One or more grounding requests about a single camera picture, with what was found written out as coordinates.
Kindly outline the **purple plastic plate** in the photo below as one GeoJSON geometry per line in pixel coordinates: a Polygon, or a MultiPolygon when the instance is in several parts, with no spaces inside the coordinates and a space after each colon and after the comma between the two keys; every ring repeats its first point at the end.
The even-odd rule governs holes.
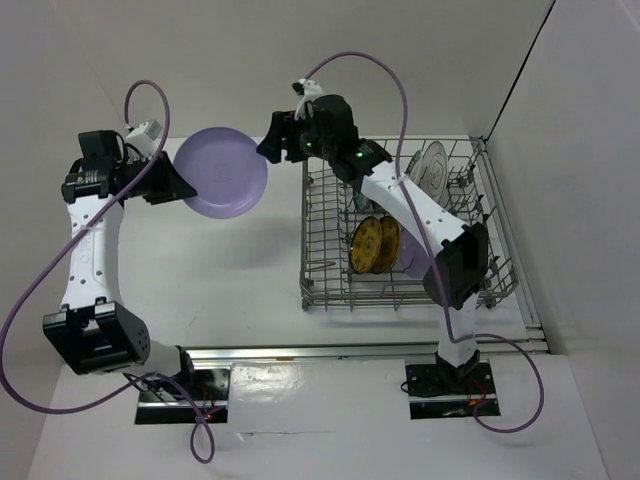
{"type": "Polygon", "coordinates": [[[173,166],[196,191],[184,203],[212,219],[230,219],[257,205],[268,183],[268,167],[256,142],[230,127],[210,127],[189,136],[173,166]]]}
{"type": "Polygon", "coordinates": [[[426,251],[407,230],[401,232],[399,257],[403,272],[412,279],[422,280],[430,268],[426,251]]]}

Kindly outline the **white plate with rings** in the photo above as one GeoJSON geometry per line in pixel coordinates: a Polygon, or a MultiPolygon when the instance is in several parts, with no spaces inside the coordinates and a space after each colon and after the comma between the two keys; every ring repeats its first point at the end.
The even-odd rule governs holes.
{"type": "Polygon", "coordinates": [[[439,202],[446,189],[448,171],[445,147],[441,142],[434,141],[422,154],[417,184],[433,200],[439,202]]]}

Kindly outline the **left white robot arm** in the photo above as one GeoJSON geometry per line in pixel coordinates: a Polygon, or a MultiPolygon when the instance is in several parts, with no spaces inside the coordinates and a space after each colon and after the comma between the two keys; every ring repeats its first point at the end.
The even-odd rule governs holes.
{"type": "Polygon", "coordinates": [[[112,130],[79,134],[82,156],[61,186],[76,244],[58,312],[43,319],[43,332],[78,375],[162,375],[176,399],[196,390],[197,374],[186,350],[151,339],[146,324],[127,309],[118,275],[124,202],[141,197],[151,205],[187,199],[195,190],[157,149],[162,126],[149,120],[121,136],[112,130]]]}

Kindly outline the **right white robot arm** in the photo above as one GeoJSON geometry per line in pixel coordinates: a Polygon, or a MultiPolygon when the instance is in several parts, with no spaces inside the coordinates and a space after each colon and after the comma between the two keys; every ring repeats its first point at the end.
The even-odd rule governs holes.
{"type": "Polygon", "coordinates": [[[325,94],[300,110],[276,111],[257,152],[270,163],[318,158],[335,176],[381,205],[410,233],[430,262],[422,285],[443,309],[436,379],[460,391],[479,363],[476,304],[488,270],[488,230],[452,215],[401,172],[377,142],[359,134],[346,100],[325,94]]]}

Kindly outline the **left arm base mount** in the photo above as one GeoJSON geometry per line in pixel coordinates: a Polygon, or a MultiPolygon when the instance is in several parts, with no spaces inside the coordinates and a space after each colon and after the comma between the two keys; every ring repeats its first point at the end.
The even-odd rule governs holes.
{"type": "MultiPolygon", "coordinates": [[[[196,370],[187,393],[210,424],[226,423],[231,371],[229,367],[196,370]]],[[[144,381],[139,392],[136,425],[191,424],[195,411],[178,390],[160,380],[144,381]]]]}

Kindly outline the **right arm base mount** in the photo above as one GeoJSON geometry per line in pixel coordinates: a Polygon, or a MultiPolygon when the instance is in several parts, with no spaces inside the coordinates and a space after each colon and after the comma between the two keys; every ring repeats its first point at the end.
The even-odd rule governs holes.
{"type": "Polygon", "coordinates": [[[435,363],[406,364],[400,390],[408,396],[412,420],[501,415],[493,371],[481,361],[460,383],[446,383],[435,363]]]}

